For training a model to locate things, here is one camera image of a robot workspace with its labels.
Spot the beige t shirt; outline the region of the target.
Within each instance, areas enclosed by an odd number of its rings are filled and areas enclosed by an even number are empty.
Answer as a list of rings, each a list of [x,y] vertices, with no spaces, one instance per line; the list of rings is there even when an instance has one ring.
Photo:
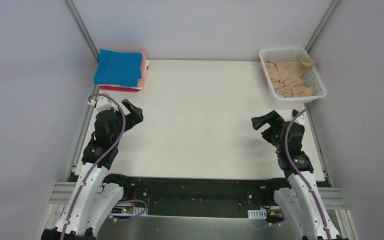
[[[316,61],[302,55],[295,61],[267,60],[265,67],[276,93],[286,98],[310,97],[319,89],[317,85],[304,86],[301,78],[315,66]]]

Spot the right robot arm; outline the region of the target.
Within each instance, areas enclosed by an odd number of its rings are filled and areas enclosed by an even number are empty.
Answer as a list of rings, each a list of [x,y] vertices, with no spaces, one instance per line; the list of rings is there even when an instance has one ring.
[[[341,240],[341,233],[333,224],[323,204],[314,168],[302,150],[305,110],[293,110],[285,120],[277,111],[251,118],[254,130],[268,124],[262,138],[276,149],[277,161],[284,177],[267,180],[263,191],[263,206],[277,205],[284,219],[291,223],[296,240]]]

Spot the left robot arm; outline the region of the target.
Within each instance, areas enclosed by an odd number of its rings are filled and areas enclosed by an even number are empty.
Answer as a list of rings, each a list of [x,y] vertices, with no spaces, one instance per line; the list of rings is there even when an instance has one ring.
[[[95,240],[113,207],[122,200],[128,177],[110,173],[121,137],[144,120],[143,110],[124,99],[101,95],[89,102],[97,110],[94,130],[83,150],[79,176],[66,210],[42,240]]]

